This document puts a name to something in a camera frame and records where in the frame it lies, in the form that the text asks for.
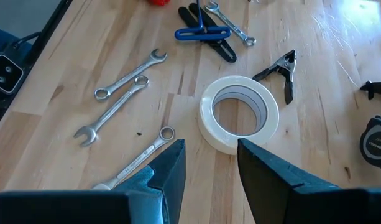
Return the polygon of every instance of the combination wrench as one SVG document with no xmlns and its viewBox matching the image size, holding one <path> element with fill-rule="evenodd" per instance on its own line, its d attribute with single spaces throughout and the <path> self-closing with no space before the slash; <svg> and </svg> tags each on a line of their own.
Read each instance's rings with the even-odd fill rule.
<svg viewBox="0 0 381 224">
<path fill-rule="evenodd" d="M 117 176 L 110 180 L 95 185 L 92 190 L 111 190 L 121 181 L 123 181 L 132 171 L 143 163 L 158 148 L 170 142 L 175 138 L 175 130 L 169 126 L 163 127 L 154 142 L 134 161 L 125 167 Z"/>
<path fill-rule="evenodd" d="M 243 44 L 247 47 L 254 46 L 257 40 L 253 37 L 249 37 L 243 31 L 240 30 L 236 25 L 234 25 L 221 11 L 219 10 L 219 5 L 216 2 L 208 2 L 204 7 L 208 12 L 215 14 L 234 31 L 234 33 L 241 38 Z"/>
<path fill-rule="evenodd" d="M 94 143 L 97 139 L 97 133 L 99 129 L 104 125 L 111 116 L 113 116 L 117 110 L 128 101 L 128 99 L 135 94 L 137 91 L 147 87 L 149 84 L 149 79 L 146 76 L 140 75 L 135 78 L 134 83 L 131 85 L 131 87 L 128 89 L 128 91 L 120 98 L 118 99 L 110 109 L 108 109 L 104 114 L 95 122 L 93 122 L 90 125 L 81 127 L 75 134 L 74 138 L 78 138 L 81 135 L 86 135 L 86 140 L 80 144 L 81 147 L 89 146 L 90 144 Z"/>
<path fill-rule="evenodd" d="M 94 92 L 94 96 L 98 101 L 104 101 L 107 100 L 116 90 L 118 90 L 120 87 L 125 85 L 129 80 L 137 77 L 142 72 L 144 72 L 146 69 L 150 68 L 153 65 L 163 63 L 167 59 L 167 53 L 159 56 L 157 55 L 158 49 L 155 49 L 150 53 L 149 59 L 143 63 L 142 65 L 139 65 L 135 70 L 133 70 L 131 73 L 128 73 L 128 75 L 122 77 L 112 85 L 109 85 L 104 88 L 98 88 Z"/>
</svg>

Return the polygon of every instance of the black object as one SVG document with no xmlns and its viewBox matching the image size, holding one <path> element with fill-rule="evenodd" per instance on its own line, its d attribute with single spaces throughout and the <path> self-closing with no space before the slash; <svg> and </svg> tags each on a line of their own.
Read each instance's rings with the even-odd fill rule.
<svg viewBox="0 0 381 224">
<path fill-rule="evenodd" d="M 381 223 L 381 189 L 341 189 L 246 139 L 237 160 L 258 224 Z"/>
<path fill-rule="evenodd" d="M 296 50 L 292 50 L 279 58 L 272 66 L 266 68 L 262 72 L 252 77 L 255 81 L 260 81 L 270 75 L 272 72 L 277 72 L 285 77 L 285 103 L 290 104 L 294 99 L 293 93 L 293 74 L 296 65 Z"/>
<path fill-rule="evenodd" d="M 1 46 L 0 72 L 2 71 L 3 75 L 0 74 L 0 77 L 2 77 L 0 78 L 0 120 L 12 103 L 71 2 L 72 0 L 61 0 L 41 33 L 37 32 L 22 39 L 14 39 L 13 42 L 7 41 Z M 38 37 L 37 40 L 31 49 L 25 55 L 22 55 L 20 52 L 21 45 L 24 41 L 34 37 Z M 4 73 L 7 72 L 7 66 L 10 67 L 8 70 L 12 70 L 13 76 Z M 20 76 L 19 70 L 23 71 L 22 76 Z"/>
<path fill-rule="evenodd" d="M 360 151 L 369 164 L 381 168 L 381 116 L 370 119 L 360 137 Z"/>
<path fill-rule="evenodd" d="M 185 179 L 185 140 L 179 139 L 110 191 L 0 193 L 0 223 L 178 223 Z"/>
<path fill-rule="evenodd" d="M 374 93 L 381 94 L 381 82 L 367 81 L 364 86 L 360 87 L 360 90 L 367 91 L 369 100 L 371 100 L 374 98 Z"/>
<path fill-rule="evenodd" d="M 189 5 L 189 10 L 194 14 L 198 14 L 198 6 L 195 3 L 191 3 Z M 191 15 L 190 11 L 185 7 L 180 7 L 178 9 L 179 16 L 182 18 L 182 20 L 185 22 L 185 24 L 188 27 L 198 27 L 197 20 Z M 216 27 L 216 23 L 208 16 L 207 13 L 203 9 L 201 9 L 201 15 L 203 18 L 203 24 L 206 27 Z M 210 47 L 212 47 L 217 53 L 222 56 L 222 58 L 230 63 L 234 63 L 237 60 L 236 53 L 233 51 L 233 49 L 230 47 L 230 45 L 226 42 L 226 40 L 202 40 L 202 42 L 207 43 Z"/>
</svg>

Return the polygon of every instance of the wooden workbench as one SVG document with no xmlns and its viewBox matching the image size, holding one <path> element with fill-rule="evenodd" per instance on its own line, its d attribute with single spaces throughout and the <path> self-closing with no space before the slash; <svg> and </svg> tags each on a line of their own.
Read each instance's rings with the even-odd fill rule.
<svg viewBox="0 0 381 224">
<path fill-rule="evenodd" d="M 206 44 L 174 39 L 184 27 L 177 9 L 192 1 L 154 7 L 143 0 L 74 0 L 0 123 L 0 190 L 88 189 L 128 165 L 168 124 L 186 139 L 181 223 L 253 223 L 236 157 L 201 137 L 196 111 L 217 78 L 252 77 L 291 49 L 298 51 L 294 101 L 284 102 L 282 76 L 262 82 L 280 110 L 278 130 L 263 147 L 341 187 L 381 187 L 381 169 L 359 152 L 366 124 L 381 114 L 381 96 L 369 101 L 358 90 L 367 80 L 381 81 L 381 2 L 263 1 L 218 1 L 258 40 L 245 48 L 232 35 L 228 42 L 238 60 L 229 64 Z M 168 59 L 145 72 L 149 87 L 102 128 L 98 142 L 80 148 L 83 139 L 73 139 L 75 131 L 126 88 L 107 103 L 98 103 L 93 91 L 155 48 Z M 221 103 L 217 114 L 239 133 L 255 124 L 250 110 L 234 100 Z"/>
</svg>

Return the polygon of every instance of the roll of tape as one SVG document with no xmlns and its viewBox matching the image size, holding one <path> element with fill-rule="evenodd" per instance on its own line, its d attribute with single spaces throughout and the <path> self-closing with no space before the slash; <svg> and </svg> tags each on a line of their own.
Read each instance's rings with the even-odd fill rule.
<svg viewBox="0 0 381 224">
<path fill-rule="evenodd" d="M 216 121 L 214 106 L 228 98 L 241 100 L 254 111 L 257 126 L 252 134 L 230 133 Z M 197 120 L 201 134 L 211 146 L 223 153 L 236 155 L 239 138 L 263 145 L 274 135 L 278 126 L 278 106 L 272 94 L 260 83 L 247 77 L 228 76 L 205 89 Z"/>
</svg>

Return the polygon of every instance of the open-end wrench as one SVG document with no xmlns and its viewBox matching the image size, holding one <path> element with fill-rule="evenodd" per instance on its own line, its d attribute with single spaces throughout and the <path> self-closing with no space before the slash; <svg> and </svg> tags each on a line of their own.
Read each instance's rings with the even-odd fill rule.
<svg viewBox="0 0 381 224">
<path fill-rule="evenodd" d="M 108 121 L 111 116 L 117 110 L 124 104 L 126 101 L 137 91 L 147 87 L 149 84 L 149 79 L 146 76 L 140 75 L 135 78 L 134 83 L 131 85 L 131 87 L 128 89 L 128 91 L 120 98 L 118 99 L 110 109 L 108 109 L 104 114 L 95 122 L 93 122 L 90 125 L 83 126 L 81 127 L 75 134 L 74 138 L 78 138 L 81 135 L 85 134 L 86 135 L 86 140 L 80 144 L 81 147 L 86 147 L 89 146 L 90 144 L 94 143 L 99 129 L 102 127 L 102 125 L 105 124 L 105 122 Z"/>
<path fill-rule="evenodd" d="M 158 148 L 170 142 L 175 138 L 175 130 L 169 126 L 163 127 L 154 142 L 139 155 L 134 161 L 132 161 L 127 167 L 125 167 L 117 176 L 110 180 L 95 185 L 93 190 L 111 190 L 121 181 L 123 181 L 132 171 L 136 169 L 141 163 L 143 163 L 153 152 Z"/>
<path fill-rule="evenodd" d="M 219 5 L 216 2 L 210 1 L 204 7 L 208 12 L 218 16 L 226 25 L 230 27 L 236 33 L 237 36 L 241 38 L 244 45 L 247 47 L 254 46 L 257 40 L 253 37 L 249 37 L 243 31 L 240 30 L 236 25 L 234 25 L 221 11 L 219 10 Z"/>
<path fill-rule="evenodd" d="M 116 81 L 112 85 L 109 85 L 104 88 L 98 88 L 94 92 L 94 96 L 98 101 L 104 101 L 107 100 L 116 90 L 118 90 L 120 87 L 125 85 L 129 80 L 135 78 L 136 76 L 140 75 L 142 72 L 144 72 L 146 69 L 150 68 L 153 65 L 163 63 L 167 59 L 167 53 L 159 56 L 157 55 L 158 49 L 155 49 L 150 53 L 149 59 L 143 63 L 142 65 L 139 65 L 135 70 L 133 70 L 128 75 L 122 77 L 120 80 Z"/>
</svg>

